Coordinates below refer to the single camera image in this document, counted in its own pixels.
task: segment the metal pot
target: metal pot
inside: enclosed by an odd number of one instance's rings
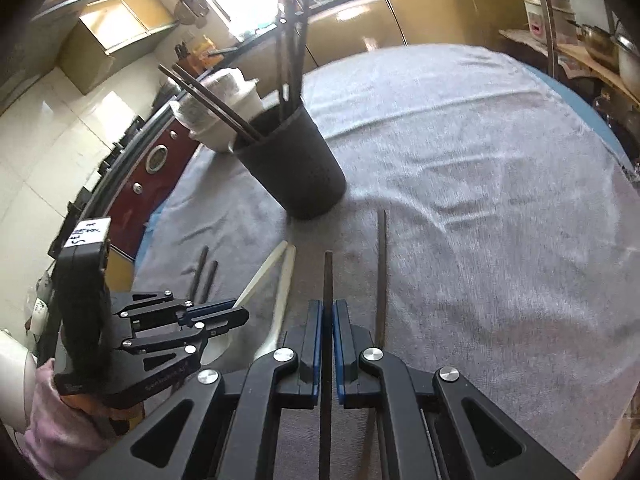
[[[613,43],[611,35],[600,27],[569,23],[579,29],[578,39],[584,43],[589,55],[602,66],[618,72],[618,48]]]
[[[614,39],[618,46],[620,79],[636,99],[640,99],[640,54],[633,42],[623,34]]]

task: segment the white bucket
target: white bucket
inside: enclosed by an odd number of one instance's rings
[[[255,90],[256,81],[254,80],[247,84],[247,89],[237,94],[233,100],[227,103],[245,121],[251,121],[264,109],[262,100]],[[189,136],[217,153],[228,152],[229,145],[236,140],[236,132],[221,120],[214,120],[209,128],[201,132],[191,130]]]
[[[534,39],[546,44],[545,20],[540,0],[523,0],[529,20],[529,31]],[[571,4],[563,5],[563,9],[553,6],[554,22],[556,24],[556,41],[558,43],[578,44],[575,27],[567,20],[575,21],[575,13]]]

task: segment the shelf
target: shelf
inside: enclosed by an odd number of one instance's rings
[[[576,61],[581,64],[589,67],[595,75],[601,81],[605,82],[609,86],[620,90],[624,95],[626,95],[631,101],[638,107],[640,107],[640,100],[638,100],[629,90],[626,89],[622,79],[615,72],[612,72],[608,68],[603,67],[600,63],[598,63],[593,57],[589,56],[587,49],[581,45],[568,45],[560,43],[558,44],[558,50],[567,56],[574,58]]]
[[[516,43],[527,45],[529,48],[532,48],[543,56],[548,57],[546,45],[536,40],[529,32],[529,29],[509,29],[500,30],[499,32],[505,38],[508,38],[511,41],[515,41]],[[564,69],[564,73],[566,74],[567,79],[574,79],[577,77],[593,77],[593,71],[588,67],[585,68],[583,64],[574,59],[573,56],[561,54],[558,56],[558,63],[562,67],[562,69]]]

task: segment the white wall tile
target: white wall tile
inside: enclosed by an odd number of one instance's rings
[[[63,217],[22,184],[0,221],[0,298],[22,308],[30,286],[49,267],[47,249]]]
[[[58,213],[66,216],[66,203],[76,198],[109,151],[82,121],[77,120],[40,157],[27,184]]]
[[[0,330],[7,329],[18,343],[26,342],[22,306],[15,308],[7,300],[0,298]]]
[[[36,83],[0,116],[0,157],[22,179],[60,134],[76,120],[47,85]]]
[[[0,162],[0,219],[4,216],[15,196],[18,194],[22,181],[9,165]]]
[[[90,104],[88,96],[83,96],[82,92],[76,88],[76,85],[71,82],[71,79],[58,66],[54,67],[38,83],[48,85],[76,115],[81,114]]]
[[[122,138],[136,115],[149,118],[161,80],[158,60],[154,54],[147,54],[70,106],[82,122],[110,146]]]

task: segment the chopstick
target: chopstick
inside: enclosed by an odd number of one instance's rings
[[[186,70],[182,67],[176,65],[172,66],[172,68],[180,75],[180,77],[193,86],[198,92],[200,92],[204,97],[213,102],[218,108],[220,108],[225,114],[231,117],[236,123],[238,123],[251,137],[255,140],[262,140],[264,137],[256,130],[253,126],[251,126],[247,121],[245,121],[242,117],[240,117],[233,108],[229,107],[222,99],[220,99],[217,95],[215,95],[211,90],[206,88],[206,86],[202,85],[196,78],[191,76]]]
[[[207,279],[204,282],[204,288],[202,289],[202,293],[200,296],[200,303],[207,303],[209,299],[209,293],[211,292],[211,285],[213,285],[213,279],[216,277],[216,271],[218,270],[218,261],[213,260],[211,262],[211,266],[209,267],[209,273],[207,274]]]
[[[308,12],[309,0],[302,0],[302,24],[300,25],[300,37],[298,38],[298,56],[296,58],[296,93],[290,99],[293,99],[292,106],[295,110],[302,104],[302,73],[305,65],[306,53],[306,31],[308,29]]]
[[[291,288],[291,277],[293,275],[293,267],[296,262],[296,246],[289,244],[287,250],[284,251],[284,259],[282,261],[282,269],[280,270],[280,280],[278,281],[278,289],[276,292],[276,302],[273,307],[273,319],[271,319],[271,327],[269,333],[262,344],[258,347],[254,354],[254,361],[269,352],[276,349],[280,332],[282,330],[282,321],[287,308],[287,298],[289,297],[289,289]]]
[[[253,144],[254,143],[255,139],[251,135],[249,135],[246,131],[244,131],[241,126],[239,126],[233,120],[231,120],[229,117],[227,117],[225,114],[223,114],[222,110],[219,110],[211,102],[209,102],[203,96],[198,94],[198,92],[196,92],[187,83],[185,83],[182,79],[180,79],[180,77],[175,75],[173,72],[171,72],[168,68],[166,68],[163,65],[158,65],[158,69],[160,70],[160,72],[162,72],[166,76],[170,77],[173,81],[175,81],[175,83],[182,90],[184,90],[185,92],[190,94],[194,99],[196,99],[197,102],[199,102],[207,110],[210,110],[211,112],[216,114],[217,117],[219,117],[220,120],[223,121],[223,123],[225,123],[231,129],[233,129],[238,135],[240,135],[245,140],[245,142],[247,142],[249,144]]]
[[[198,266],[196,267],[196,273],[193,275],[193,280],[191,280],[191,286],[189,287],[189,292],[187,293],[187,299],[193,303],[196,299],[196,292],[198,291],[198,285],[200,285],[200,277],[202,276],[202,270],[204,269],[204,264],[207,261],[207,254],[209,253],[209,246],[204,246],[202,248],[202,252],[200,253],[200,257],[198,259]]]
[[[296,0],[284,0],[284,17],[287,20],[287,33],[285,38],[287,40],[287,68],[288,68],[288,81],[289,81],[289,99],[287,102],[287,116],[290,116],[293,109],[292,96],[295,95],[295,81],[294,81],[294,67],[293,63],[296,57]]]
[[[322,329],[320,336],[320,442],[318,480],[329,480],[331,471],[331,406],[332,406],[332,312],[334,306],[334,254],[324,253],[322,286]]]
[[[280,1],[278,0],[278,12],[276,13],[276,83],[278,85],[278,118],[280,123],[284,121],[284,90],[282,88],[282,29],[280,21]]]
[[[373,344],[380,349],[385,347],[386,311],[388,310],[386,278],[386,211],[378,209],[378,282],[376,286],[376,323]],[[371,448],[373,445],[373,427],[378,422],[378,434],[384,431],[382,424],[376,420],[375,408],[369,408],[367,422],[364,427],[364,439],[360,466],[356,474],[356,480],[366,480],[369,475],[369,463],[371,461]]]

